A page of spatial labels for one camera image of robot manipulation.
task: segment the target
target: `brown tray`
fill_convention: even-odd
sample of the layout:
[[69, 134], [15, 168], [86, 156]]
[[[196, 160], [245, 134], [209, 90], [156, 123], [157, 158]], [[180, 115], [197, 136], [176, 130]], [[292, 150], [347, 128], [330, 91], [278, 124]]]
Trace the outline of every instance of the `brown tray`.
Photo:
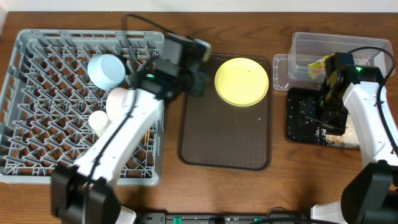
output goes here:
[[[257, 104], [237, 107], [217, 94], [214, 78], [227, 60], [250, 58], [268, 74], [267, 95]], [[260, 57], [212, 54], [206, 69], [210, 81], [200, 98], [185, 95], [179, 158], [186, 164], [263, 170], [271, 163], [272, 65]]]

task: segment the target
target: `wood table surface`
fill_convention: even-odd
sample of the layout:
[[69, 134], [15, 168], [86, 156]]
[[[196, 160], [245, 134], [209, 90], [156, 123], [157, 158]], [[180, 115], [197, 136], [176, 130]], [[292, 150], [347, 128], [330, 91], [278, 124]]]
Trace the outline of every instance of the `wood table surface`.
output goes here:
[[[203, 39], [222, 54], [272, 61], [287, 54], [295, 32], [390, 40], [398, 53], [398, 14], [352, 13], [141, 13], [179, 34]], [[121, 12], [9, 12], [0, 40], [0, 82], [22, 29], [119, 30]], [[136, 19], [129, 30], [155, 30]], [[398, 76], [387, 83], [398, 120]], [[359, 151], [287, 142], [286, 92], [274, 90], [272, 162], [261, 172], [189, 166], [177, 157], [182, 98], [166, 117], [162, 180], [155, 187], [118, 187], [121, 203], [140, 212], [267, 213], [272, 207], [305, 211], [340, 199], [361, 170]], [[0, 223], [60, 223], [50, 214], [50, 186], [0, 184]]]

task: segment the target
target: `gray plastic dish rack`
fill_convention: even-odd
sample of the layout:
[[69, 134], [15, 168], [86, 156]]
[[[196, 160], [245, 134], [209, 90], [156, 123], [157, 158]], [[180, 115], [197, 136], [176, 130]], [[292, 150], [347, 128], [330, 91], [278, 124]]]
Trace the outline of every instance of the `gray plastic dish rack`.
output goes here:
[[[124, 60], [128, 69], [122, 85], [128, 87], [134, 72], [163, 46], [164, 35], [151, 31], [20, 31], [0, 94], [0, 182], [49, 184], [57, 164], [70, 167], [97, 140], [88, 117], [105, 110], [109, 92], [87, 75], [93, 56], [114, 54]], [[163, 119], [148, 134], [119, 185], [159, 183]]]

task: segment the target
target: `yellow object in container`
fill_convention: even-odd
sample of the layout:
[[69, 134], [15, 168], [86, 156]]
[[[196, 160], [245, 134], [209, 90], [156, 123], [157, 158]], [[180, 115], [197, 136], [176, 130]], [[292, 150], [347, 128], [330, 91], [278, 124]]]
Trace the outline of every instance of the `yellow object in container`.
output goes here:
[[268, 86], [267, 72], [248, 58], [226, 61], [219, 67], [215, 77], [217, 93], [234, 106], [255, 105], [265, 97]]

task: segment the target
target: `yellow plate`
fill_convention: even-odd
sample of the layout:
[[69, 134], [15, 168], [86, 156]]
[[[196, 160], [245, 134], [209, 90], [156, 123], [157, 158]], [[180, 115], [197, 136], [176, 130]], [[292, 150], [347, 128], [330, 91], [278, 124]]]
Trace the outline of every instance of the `yellow plate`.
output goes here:
[[260, 102], [268, 91], [268, 75], [257, 62], [234, 58], [218, 68], [215, 86], [219, 96], [234, 106], [251, 106]]

